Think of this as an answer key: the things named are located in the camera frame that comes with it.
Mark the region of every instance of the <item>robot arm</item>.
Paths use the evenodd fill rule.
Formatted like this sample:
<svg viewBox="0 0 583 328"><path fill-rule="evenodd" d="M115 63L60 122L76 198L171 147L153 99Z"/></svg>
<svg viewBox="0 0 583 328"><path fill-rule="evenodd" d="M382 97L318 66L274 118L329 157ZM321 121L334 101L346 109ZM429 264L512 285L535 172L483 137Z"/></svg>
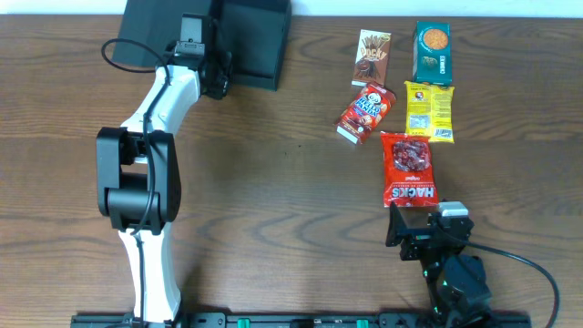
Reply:
<svg viewBox="0 0 583 328"><path fill-rule="evenodd" d="M158 104L152 111L150 131L162 131L173 136L179 131L182 120L190 107L200 96L199 72L188 67L169 66L170 86L166 89ZM129 132L142 132L143 117L154 97L158 94L166 80L163 67L156 71L156 80L152 89L138 108L136 113L126 120L121 127ZM135 157L136 163L148 164L145 157ZM136 303L134 316L140 317L149 323L164 323L174 321L180 306L180 290L174 276L174 263L171 252L172 223L164 224L159 235L152 230L138 232L138 239L142 242L143 258L140 259L137 240L131 235L134 229L119 231L119 238L123 241L128 252ZM141 314L141 279L140 263L143 261L144 278L144 313Z"/></svg>
<svg viewBox="0 0 583 328"><path fill-rule="evenodd" d="M169 86L150 110L147 131L144 115L166 83L165 67L156 70L154 85L138 110L120 128L102 128L97 135L99 210L111 219L128 252L136 291L133 314L143 322L174 322L179 312L180 291L170 248L181 193L174 138L203 92L220 99L229 85L230 53L212 51L211 19L182 17L182 25L188 28L182 29L180 39L186 41L178 41L170 53L169 61L176 65L168 65ZM153 163L148 163L144 133L148 133ZM154 199L143 226L139 222L152 186L147 174L124 172L122 166L134 163L153 165L155 173Z"/></svg>

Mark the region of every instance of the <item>wood grain surface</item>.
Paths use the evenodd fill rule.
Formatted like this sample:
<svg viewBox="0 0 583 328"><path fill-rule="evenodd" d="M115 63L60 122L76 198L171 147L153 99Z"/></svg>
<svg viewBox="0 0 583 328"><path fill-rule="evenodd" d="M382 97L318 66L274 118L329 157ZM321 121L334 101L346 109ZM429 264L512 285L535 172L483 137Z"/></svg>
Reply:
<svg viewBox="0 0 583 328"><path fill-rule="evenodd" d="M178 136L177 279L189 310L377 312L427 308L418 262L384 247L378 133L355 147L332 123L361 28L393 33L386 85L398 101L377 131L404 131L417 17L294 17L280 89L203 98ZM95 136L148 93L150 75L109 67L99 48L120 16L0 16L0 326L67 327L78 312L128 312L128 258L97 210ZM583 22L446 18L455 144L434 144L441 197L461 200L472 240L556 277L559 327L583 326ZM536 327L550 285L481 251L499 310Z"/></svg>

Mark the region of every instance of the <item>snack package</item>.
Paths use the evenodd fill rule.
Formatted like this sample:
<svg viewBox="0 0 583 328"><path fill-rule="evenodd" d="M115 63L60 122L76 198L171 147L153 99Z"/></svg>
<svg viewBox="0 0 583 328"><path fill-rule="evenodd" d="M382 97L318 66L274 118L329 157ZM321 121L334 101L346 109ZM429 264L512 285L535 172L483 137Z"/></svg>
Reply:
<svg viewBox="0 0 583 328"><path fill-rule="evenodd" d="M384 206L439 203L428 137L381 132L384 148Z"/></svg>
<svg viewBox="0 0 583 328"><path fill-rule="evenodd" d="M454 143L452 98L454 87L428 86L409 81L407 87L407 127L411 136L426 136L430 142Z"/></svg>
<svg viewBox="0 0 583 328"><path fill-rule="evenodd" d="M364 143L396 101L392 91L369 83L344 110L336 131L353 143Z"/></svg>
<svg viewBox="0 0 583 328"><path fill-rule="evenodd" d="M417 22L413 42L413 81L452 84L449 24Z"/></svg>
<svg viewBox="0 0 583 328"><path fill-rule="evenodd" d="M364 87L367 82L384 85L391 49L391 34L361 30L359 39L354 61L353 85Z"/></svg>

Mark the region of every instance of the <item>green clip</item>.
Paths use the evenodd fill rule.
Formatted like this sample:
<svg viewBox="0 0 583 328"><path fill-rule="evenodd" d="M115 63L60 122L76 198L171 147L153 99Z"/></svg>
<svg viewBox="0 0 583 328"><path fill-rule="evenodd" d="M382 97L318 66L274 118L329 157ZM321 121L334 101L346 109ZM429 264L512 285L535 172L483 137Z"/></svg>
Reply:
<svg viewBox="0 0 583 328"><path fill-rule="evenodd" d="M357 320L356 328L368 328L368 320Z"/></svg>
<svg viewBox="0 0 583 328"><path fill-rule="evenodd" d="M250 328L251 320L249 319L239 319L237 320L237 328Z"/></svg>

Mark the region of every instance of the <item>red snack bag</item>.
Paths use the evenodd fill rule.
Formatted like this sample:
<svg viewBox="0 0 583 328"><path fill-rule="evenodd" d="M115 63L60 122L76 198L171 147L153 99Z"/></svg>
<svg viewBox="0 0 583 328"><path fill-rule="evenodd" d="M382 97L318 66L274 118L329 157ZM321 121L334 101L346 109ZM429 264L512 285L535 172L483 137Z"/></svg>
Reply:
<svg viewBox="0 0 583 328"><path fill-rule="evenodd" d="M384 148L384 206L439 203L429 137L381 132Z"/></svg>

